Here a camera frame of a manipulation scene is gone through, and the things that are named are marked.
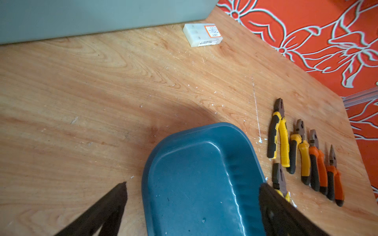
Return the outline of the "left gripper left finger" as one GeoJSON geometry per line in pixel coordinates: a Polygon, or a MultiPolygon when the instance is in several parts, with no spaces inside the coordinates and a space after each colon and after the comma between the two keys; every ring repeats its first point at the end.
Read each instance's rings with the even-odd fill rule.
{"type": "Polygon", "coordinates": [[[116,236],[128,200],[127,183],[119,183],[57,236],[116,236]]]}

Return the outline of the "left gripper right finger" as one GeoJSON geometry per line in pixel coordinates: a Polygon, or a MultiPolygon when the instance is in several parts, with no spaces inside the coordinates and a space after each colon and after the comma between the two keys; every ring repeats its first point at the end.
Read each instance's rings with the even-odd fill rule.
{"type": "Polygon", "coordinates": [[[273,187],[263,183],[259,188],[262,222],[268,236],[326,236],[327,232],[315,225],[287,202],[273,187]]]}

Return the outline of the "orange black small pliers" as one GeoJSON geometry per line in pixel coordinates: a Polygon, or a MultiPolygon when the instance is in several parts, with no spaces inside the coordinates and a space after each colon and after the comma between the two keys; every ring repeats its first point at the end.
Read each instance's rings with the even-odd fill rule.
{"type": "Polygon", "coordinates": [[[319,141],[315,129],[309,133],[309,155],[311,160],[311,187],[323,195],[328,194],[328,176],[324,163],[324,153],[319,149],[319,141]]]}

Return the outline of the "orange long nose pliers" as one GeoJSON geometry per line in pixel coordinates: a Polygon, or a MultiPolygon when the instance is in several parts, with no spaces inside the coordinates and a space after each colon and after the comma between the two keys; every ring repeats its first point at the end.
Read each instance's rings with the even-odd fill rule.
{"type": "Polygon", "coordinates": [[[341,173],[337,169],[337,158],[333,145],[331,145],[328,156],[328,165],[326,165],[328,178],[327,198],[342,207],[345,200],[344,190],[341,183],[341,173]]]}

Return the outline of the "yellow black small pliers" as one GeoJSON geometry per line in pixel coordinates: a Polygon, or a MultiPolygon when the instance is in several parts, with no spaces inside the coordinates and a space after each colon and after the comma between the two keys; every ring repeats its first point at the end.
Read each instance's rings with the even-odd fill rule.
{"type": "Polygon", "coordinates": [[[298,151],[301,155],[301,181],[305,185],[311,182],[311,160],[309,154],[309,143],[305,138],[305,125],[301,119],[298,119],[294,127],[294,132],[290,136],[289,143],[289,167],[286,170],[294,174],[297,166],[298,151]]]}

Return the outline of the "teal plastic storage box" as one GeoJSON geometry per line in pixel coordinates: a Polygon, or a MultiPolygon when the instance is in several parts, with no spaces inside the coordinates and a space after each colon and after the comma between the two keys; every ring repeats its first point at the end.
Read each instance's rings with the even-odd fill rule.
{"type": "Polygon", "coordinates": [[[229,123],[172,134],[151,152],[142,176],[150,236],[263,236],[265,183],[247,135],[229,123]]]}

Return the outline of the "yellow black combination pliers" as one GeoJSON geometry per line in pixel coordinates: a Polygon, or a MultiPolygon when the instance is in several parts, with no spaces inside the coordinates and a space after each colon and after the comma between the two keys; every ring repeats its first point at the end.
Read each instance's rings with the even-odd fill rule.
{"type": "Polygon", "coordinates": [[[276,159],[278,156],[278,146],[280,144],[281,165],[290,167],[289,160],[289,136],[284,115],[284,103],[278,98],[274,104],[272,119],[268,130],[267,157],[276,159]]]}

